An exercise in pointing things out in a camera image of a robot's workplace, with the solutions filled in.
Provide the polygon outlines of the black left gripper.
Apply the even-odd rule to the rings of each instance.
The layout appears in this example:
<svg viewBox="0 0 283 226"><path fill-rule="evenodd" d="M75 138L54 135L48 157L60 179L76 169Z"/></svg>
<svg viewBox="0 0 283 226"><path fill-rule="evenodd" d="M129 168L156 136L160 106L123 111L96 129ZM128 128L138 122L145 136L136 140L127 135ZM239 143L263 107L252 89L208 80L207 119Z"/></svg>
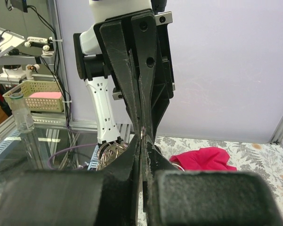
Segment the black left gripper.
<svg viewBox="0 0 283 226"><path fill-rule="evenodd" d="M168 24L152 9L109 18L94 31L105 64L127 104L135 134L153 140L174 96Z"/></svg>

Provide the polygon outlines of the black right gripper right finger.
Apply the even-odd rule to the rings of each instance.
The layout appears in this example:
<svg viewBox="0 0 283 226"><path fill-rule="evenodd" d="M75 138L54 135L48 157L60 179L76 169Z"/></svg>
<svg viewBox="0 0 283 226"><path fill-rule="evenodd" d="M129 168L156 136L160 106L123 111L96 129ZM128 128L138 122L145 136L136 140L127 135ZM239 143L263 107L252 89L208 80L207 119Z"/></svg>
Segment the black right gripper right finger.
<svg viewBox="0 0 283 226"><path fill-rule="evenodd" d="M141 202L148 226L283 226L278 192L262 145L160 137L142 139ZM206 147L230 156L237 171L184 171L170 157Z"/></svg>

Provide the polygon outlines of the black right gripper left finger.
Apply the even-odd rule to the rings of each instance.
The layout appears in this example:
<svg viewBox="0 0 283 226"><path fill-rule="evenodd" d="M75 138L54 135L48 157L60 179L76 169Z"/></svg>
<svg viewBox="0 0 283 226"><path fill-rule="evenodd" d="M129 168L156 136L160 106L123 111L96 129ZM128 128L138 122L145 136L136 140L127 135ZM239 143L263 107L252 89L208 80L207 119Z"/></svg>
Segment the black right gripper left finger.
<svg viewBox="0 0 283 226"><path fill-rule="evenodd" d="M135 226L140 138L100 171L30 170L0 195L0 226Z"/></svg>

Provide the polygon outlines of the large metal keyring with keys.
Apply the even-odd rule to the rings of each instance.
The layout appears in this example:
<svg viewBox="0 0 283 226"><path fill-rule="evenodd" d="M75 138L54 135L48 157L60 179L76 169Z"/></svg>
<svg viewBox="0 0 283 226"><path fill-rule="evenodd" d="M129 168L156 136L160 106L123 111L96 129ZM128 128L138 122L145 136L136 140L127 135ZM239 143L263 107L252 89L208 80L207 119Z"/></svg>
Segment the large metal keyring with keys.
<svg viewBox="0 0 283 226"><path fill-rule="evenodd" d="M97 152L97 168L96 171L104 169L106 166L111 164L115 159L117 159L120 155L122 155L129 144L122 141L120 143L105 143L101 145Z"/></svg>

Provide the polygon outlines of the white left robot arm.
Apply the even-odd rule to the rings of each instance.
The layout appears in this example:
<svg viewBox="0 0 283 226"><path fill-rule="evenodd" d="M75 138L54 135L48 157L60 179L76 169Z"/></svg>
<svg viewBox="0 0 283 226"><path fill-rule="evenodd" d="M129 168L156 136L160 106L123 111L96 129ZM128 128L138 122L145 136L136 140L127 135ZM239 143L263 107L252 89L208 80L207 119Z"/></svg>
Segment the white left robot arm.
<svg viewBox="0 0 283 226"><path fill-rule="evenodd" d="M95 107L100 145L121 139L109 76L134 130L141 137L156 137L175 89L168 36L172 13L166 5L164 0L91 0L94 24L73 35L77 71Z"/></svg>

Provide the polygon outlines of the crumpled pink cloth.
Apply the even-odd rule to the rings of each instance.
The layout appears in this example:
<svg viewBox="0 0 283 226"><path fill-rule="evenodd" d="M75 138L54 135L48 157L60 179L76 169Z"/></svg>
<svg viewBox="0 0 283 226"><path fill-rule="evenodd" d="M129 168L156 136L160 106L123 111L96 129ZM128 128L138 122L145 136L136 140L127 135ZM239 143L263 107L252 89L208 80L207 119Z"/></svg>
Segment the crumpled pink cloth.
<svg viewBox="0 0 283 226"><path fill-rule="evenodd" d="M206 147L184 152L170 157L170 162L179 165L184 171L237 171L230 166L226 150L218 147Z"/></svg>

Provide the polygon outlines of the perforated beige basket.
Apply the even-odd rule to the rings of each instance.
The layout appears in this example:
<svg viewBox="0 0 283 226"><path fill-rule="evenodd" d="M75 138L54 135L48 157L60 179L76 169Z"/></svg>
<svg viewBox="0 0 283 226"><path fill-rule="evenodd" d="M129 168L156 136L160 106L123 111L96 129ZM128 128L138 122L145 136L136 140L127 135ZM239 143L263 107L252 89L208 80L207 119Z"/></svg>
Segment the perforated beige basket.
<svg viewBox="0 0 283 226"><path fill-rule="evenodd" d="M11 106L10 95L22 93L31 111L54 112L64 111L62 93L54 81L24 81L6 92L3 97Z"/></svg>

